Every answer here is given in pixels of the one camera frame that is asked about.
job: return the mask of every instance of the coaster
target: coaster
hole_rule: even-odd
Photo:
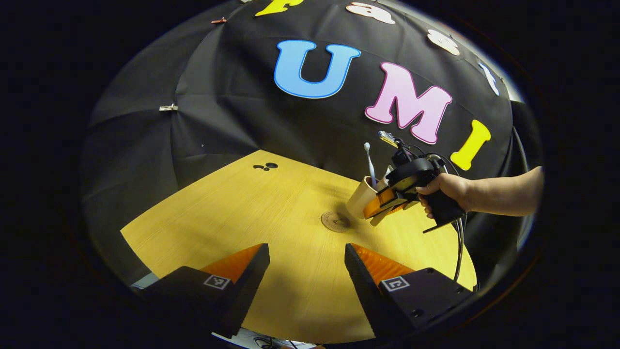
[[[351,226],[348,218],[336,212],[325,212],[321,215],[321,222],[333,232],[342,233]]]

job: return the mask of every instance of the metal clip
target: metal clip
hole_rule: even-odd
[[[175,106],[174,103],[172,103],[171,106],[161,106],[161,107],[159,107],[159,111],[161,111],[161,112],[178,111],[178,110],[179,110],[179,106]]]

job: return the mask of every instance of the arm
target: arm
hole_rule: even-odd
[[[466,212],[523,216],[536,212],[543,193],[543,169],[537,167],[516,177],[469,180],[452,174],[440,174],[423,188],[417,188],[420,202],[432,218],[424,195],[442,190]]]

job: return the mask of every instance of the pink letter m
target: pink letter m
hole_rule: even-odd
[[[409,70],[390,62],[383,62],[381,69],[386,72],[386,78],[376,103],[366,108],[366,116],[382,124],[389,124],[394,120],[390,110],[396,100],[398,127],[404,129],[424,113],[420,121],[411,127],[411,134],[425,143],[437,143],[437,130],[443,112],[452,102],[452,96],[441,87],[432,86],[417,97]]]

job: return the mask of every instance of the yellow letter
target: yellow letter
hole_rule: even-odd
[[[301,4],[303,1],[304,0],[273,0],[271,4],[267,5],[264,10],[257,12],[255,16],[258,17],[264,14],[284,12],[286,11],[284,5],[295,6]]]
[[[482,144],[491,139],[489,129],[482,122],[474,120],[471,122],[471,127],[471,134],[465,144],[458,152],[452,153],[450,156],[450,160],[465,171],[470,169],[471,160],[478,154]]]

